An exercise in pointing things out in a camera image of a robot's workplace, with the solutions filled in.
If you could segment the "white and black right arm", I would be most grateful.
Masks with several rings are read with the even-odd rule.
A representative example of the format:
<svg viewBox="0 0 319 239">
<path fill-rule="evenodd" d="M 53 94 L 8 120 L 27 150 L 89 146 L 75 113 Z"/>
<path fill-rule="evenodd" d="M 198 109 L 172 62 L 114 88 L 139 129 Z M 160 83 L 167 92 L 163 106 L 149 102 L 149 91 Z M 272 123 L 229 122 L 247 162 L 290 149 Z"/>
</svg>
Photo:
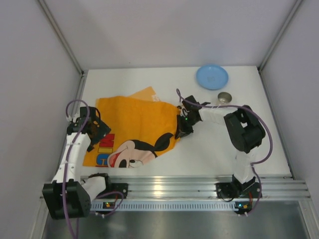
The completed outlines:
<svg viewBox="0 0 319 239">
<path fill-rule="evenodd" d="M 251 113 L 251 108 L 243 106 L 232 110 L 210 107 L 208 102 L 197 102 L 193 95 L 182 100 L 178 108 L 180 114 L 177 116 L 176 139 L 193 133 L 193 126 L 200 121 L 226 126 L 230 141 L 236 149 L 235 169 L 230 183 L 217 186 L 219 198 L 235 198 L 248 193 L 256 180 L 250 166 L 266 136 L 260 121 Z"/>
</svg>

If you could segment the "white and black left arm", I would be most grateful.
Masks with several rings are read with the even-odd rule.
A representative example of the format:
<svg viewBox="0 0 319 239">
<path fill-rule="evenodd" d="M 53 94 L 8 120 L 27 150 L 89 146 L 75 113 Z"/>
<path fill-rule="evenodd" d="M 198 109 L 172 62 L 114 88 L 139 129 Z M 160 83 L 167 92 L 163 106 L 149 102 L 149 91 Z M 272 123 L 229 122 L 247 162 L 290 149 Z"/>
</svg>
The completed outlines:
<svg viewBox="0 0 319 239">
<path fill-rule="evenodd" d="M 62 161 L 51 183 L 45 183 L 42 189 L 53 219 L 87 217 L 92 201 L 110 189 L 111 180 L 106 173 L 96 173 L 81 180 L 86 153 L 110 131 L 95 107 L 81 107 L 79 117 L 70 122 Z"/>
</svg>

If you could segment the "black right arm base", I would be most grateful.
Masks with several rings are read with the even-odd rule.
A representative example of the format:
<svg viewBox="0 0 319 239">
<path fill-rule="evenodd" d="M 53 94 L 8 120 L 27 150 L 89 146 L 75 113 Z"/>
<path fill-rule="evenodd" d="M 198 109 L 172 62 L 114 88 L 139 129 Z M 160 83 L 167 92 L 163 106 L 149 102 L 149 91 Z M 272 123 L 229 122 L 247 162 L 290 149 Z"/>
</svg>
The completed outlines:
<svg viewBox="0 0 319 239">
<path fill-rule="evenodd" d="M 249 198 L 257 199 L 261 183 L 256 176 L 253 176 L 251 180 L 245 183 L 240 183 L 238 179 L 232 175 L 230 182 L 220 182 L 216 184 L 217 198 L 230 202 L 233 199 Z"/>
</svg>

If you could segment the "blue plastic plate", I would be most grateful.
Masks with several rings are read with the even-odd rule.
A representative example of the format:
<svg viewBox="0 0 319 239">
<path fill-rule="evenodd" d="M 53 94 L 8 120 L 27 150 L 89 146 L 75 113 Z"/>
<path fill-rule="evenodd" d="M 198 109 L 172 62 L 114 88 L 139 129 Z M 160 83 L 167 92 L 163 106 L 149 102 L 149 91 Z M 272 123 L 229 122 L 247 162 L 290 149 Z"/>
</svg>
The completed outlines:
<svg viewBox="0 0 319 239">
<path fill-rule="evenodd" d="M 210 64 L 200 67 L 195 74 L 197 83 L 208 90 L 220 90 L 229 80 L 227 71 L 221 66 Z"/>
</svg>

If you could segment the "steel cup with brown base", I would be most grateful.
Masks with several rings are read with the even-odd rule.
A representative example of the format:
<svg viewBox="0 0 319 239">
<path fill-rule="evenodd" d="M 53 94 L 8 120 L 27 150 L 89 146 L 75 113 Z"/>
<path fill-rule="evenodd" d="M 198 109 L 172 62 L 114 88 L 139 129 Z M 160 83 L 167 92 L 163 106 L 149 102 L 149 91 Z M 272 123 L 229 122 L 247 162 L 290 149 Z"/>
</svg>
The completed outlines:
<svg viewBox="0 0 319 239">
<path fill-rule="evenodd" d="M 220 104 L 229 104 L 232 102 L 232 95 L 228 92 L 220 92 L 217 96 L 217 100 Z"/>
</svg>

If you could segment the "orange Mickey Mouse placemat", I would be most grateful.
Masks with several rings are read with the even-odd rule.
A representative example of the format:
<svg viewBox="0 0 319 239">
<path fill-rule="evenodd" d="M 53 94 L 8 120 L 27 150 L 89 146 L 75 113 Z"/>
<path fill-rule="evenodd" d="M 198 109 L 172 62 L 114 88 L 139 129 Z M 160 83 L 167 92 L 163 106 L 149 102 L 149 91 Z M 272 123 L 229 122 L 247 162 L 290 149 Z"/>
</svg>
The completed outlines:
<svg viewBox="0 0 319 239">
<path fill-rule="evenodd" d="M 86 153 L 83 166 L 137 168 L 175 147 L 180 110 L 150 96 L 139 96 L 135 93 L 96 100 L 101 120 L 111 132 Z"/>
</svg>

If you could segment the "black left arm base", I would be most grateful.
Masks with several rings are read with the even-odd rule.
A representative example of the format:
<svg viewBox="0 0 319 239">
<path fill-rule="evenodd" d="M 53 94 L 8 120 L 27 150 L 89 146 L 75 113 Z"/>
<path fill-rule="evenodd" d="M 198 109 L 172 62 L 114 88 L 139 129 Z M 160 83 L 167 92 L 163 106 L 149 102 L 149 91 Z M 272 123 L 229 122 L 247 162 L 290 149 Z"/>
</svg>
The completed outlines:
<svg viewBox="0 0 319 239">
<path fill-rule="evenodd" d="M 128 184 L 114 183 L 107 173 L 92 174 L 85 181 L 86 191 L 91 200 L 114 198 L 115 196 L 127 198 Z"/>
</svg>

